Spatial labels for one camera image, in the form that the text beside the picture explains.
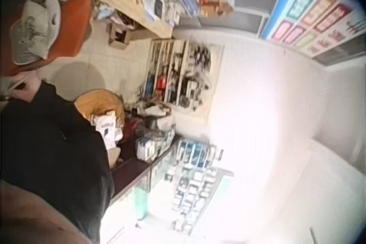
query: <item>cardboard box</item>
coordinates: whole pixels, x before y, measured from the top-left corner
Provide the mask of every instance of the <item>cardboard box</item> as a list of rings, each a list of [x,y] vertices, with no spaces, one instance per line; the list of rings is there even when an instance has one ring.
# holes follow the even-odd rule
[[[131,31],[123,26],[112,24],[109,33],[109,46],[124,50],[131,40]]]
[[[201,11],[205,17],[220,17],[233,12],[233,7],[228,0],[220,0],[219,2],[208,2],[201,6]]]

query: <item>colorful poster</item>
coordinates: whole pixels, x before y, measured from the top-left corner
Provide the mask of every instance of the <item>colorful poster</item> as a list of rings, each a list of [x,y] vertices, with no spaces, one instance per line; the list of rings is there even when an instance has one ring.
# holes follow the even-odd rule
[[[313,33],[308,32],[307,34],[303,35],[303,37],[301,37],[296,43],[295,43],[295,47],[298,48],[302,48],[304,47],[306,44],[310,43],[311,41],[313,41],[316,38],[316,35],[314,35]]]
[[[313,0],[295,0],[287,13],[289,18],[298,20]]]
[[[296,39],[299,38],[300,35],[302,35],[305,32],[305,29],[301,26],[296,26],[293,28],[290,33],[286,36],[284,39],[285,44],[292,44]]]
[[[317,25],[315,25],[314,29],[319,33],[323,33],[332,27],[339,20],[344,18],[347,14],[352,11],[349,7],[343,4],[338,4],[332,11],[329,12]]]
[[[278,0],[262,38],[315,57],[364,33],[357,0]]]
[[[293,23],[287,20],[283,20],[279,27],[277,28],[276,32],[272,35],[272,39],[276,41],[281,41],[284,35],[291,29]]]
[[[307,26],[313,25],[322,15],[324,15],[336,0],[317,0],[301,22]]]

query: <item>black jacket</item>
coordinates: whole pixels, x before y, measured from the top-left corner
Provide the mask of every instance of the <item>black jacket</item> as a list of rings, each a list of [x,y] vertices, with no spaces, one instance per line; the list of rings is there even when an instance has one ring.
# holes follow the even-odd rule
[[[39,195],[93,242],[114,187],[99,132],[72,102],[42,82],[32,103],[1,114],[1,177]]]

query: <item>tiled floor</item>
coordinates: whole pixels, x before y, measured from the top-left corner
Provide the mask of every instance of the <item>tiled floor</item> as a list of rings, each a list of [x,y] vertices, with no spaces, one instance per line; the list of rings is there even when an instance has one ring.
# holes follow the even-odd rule
[[[150,40],[134,41],[119,50],[108,46],[108,36],[104,23],[93,23],[91,37],[76,57],[56,59],[38,69],[39,76],[54,84],[57,93],[68,100],[97,88],[131,100],[145,79]]]

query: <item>person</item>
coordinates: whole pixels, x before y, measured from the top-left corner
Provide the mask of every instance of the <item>person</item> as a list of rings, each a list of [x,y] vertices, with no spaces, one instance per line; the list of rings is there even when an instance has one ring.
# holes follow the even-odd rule
[[[98,243],[114,192],[100,133],[35,71],[17,82],[1,114],[0,242]]]

